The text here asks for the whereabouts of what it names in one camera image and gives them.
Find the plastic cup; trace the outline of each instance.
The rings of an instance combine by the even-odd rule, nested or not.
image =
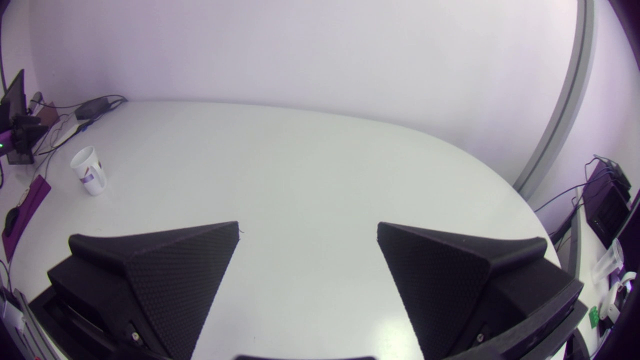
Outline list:
[[[598,260],[598,263],[591,271],[593,283],[596,284],[600,282],[614,272],[615,269],[622,269],[624,262],[625,255],[622,253],[622,246],[620,246],[620,241],[615,239],[611,243],[609,250]]]

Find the mug handle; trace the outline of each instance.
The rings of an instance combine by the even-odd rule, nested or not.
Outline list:
[[[98,163],[97,167],[93,165],[89,165],[89,167],[91,168],[92,172],[95,174],[95,177],[97,178],[97,180],[100,182],[100,187],[104,189],[107,186],[107,175],[105,175],[101,164]]]

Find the gray trim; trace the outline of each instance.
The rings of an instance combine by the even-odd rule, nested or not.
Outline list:
[[[571,248],[569,249],[569,269],[567,272],[578,279],[580,277],[580,252],[582,251],[582,229],[580,228],[580,211],[576,211],[571,219]]]
[[[564,85],[547,129],[513,188],[529,200],[555,162],[580,110],[591,73],[594,34],[593,0],[578,0],[573,52]]]
[[[16,297],[20,306],[22,307],[22,313],[24,314],[24,322],[25,322],[25,334],[24,338],[29,343],[29,348],[33,352],[32,345],[35,345],[40,354],[38,357],[43,360],[60,360],[55,350],[53,350],[52,345],[47,340],[47,337],[43,334],[40,324],[37,322],[34,314],[31,312],[31,308],[29,307],[29,302],[23,293],[18,291],[18,289],[13,290],[13,295]],[[27,337],[27,331],[31,336],[31,339]]]

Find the purple label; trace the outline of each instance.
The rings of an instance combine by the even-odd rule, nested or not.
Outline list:
[[[80,182],[82,182],[83,184],[86,184],[86,183],[88,183],[89,181],[91,181],[93,179],[94,179],[93,174],[89,174],[89,176],[86,176],[86,177],[80,179]]]

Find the desk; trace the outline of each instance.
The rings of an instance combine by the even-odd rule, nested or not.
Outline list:
[[[109,177],[98,197],[69,168],[88,145]],[[34,168],[5,167],[0,213]],[[71,234],[239,221],[241,241],[194,359],[422,359],[376,241],[381,221],[549,241],[519,194],[466,152],[403,127],[307,111],[128,103],[66,144],[48,182],[12,266],[29,300],[70,255]],[[545,256],[559,266],[550,242]]]
[[[576,190],[576,199],[582,197],[582,191],[580,189]],[[609,284],[609,277],[600,281],[597,284],[593,283],[591,278],[591,269],[598,263],[598,260],[604,256],[607,252],[607,249],[604,247],[600,238],[593,231],[589,223],[587,223],[587,216],[584,209],[584,206],[581,206],[575,214],[576,223],[578,228],[578,280],[584,284],[584,288],[580,293],[580,300],[589,310],[592,307],[597,307],[600,310],[600,306],[604,301],[604,298],[607,296],[609,292],[609,288],[611,287]],[[589,351],[589,355],[592,356],[602,339],[600,338],[600,334],[598,332],[598,327],[595,329],[591,328],[591,320],[589,319],[589,313],[582,319],[581,323],[578,325],[578,330],[584,339],[584,343],[587,345],[587,349]]]

